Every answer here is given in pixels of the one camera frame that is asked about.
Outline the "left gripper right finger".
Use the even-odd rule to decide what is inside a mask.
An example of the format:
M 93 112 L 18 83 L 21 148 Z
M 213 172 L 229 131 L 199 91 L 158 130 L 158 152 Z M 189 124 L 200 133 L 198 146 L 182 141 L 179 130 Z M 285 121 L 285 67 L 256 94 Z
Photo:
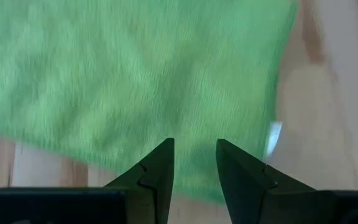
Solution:
M 300 203 L 292 200 L 315 191 L 225 139 L 217 140 L 216 163 L 233 223 L 295 223 Z

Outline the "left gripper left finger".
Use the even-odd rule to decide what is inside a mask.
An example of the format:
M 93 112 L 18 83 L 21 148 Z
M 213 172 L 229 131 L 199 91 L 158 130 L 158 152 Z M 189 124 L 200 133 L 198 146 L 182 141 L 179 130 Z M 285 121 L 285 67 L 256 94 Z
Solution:
M 167 224 L 175 171 L 174 143 L 173 138 L 165 139 L 105 185 L 124 192 L 128 223 Z

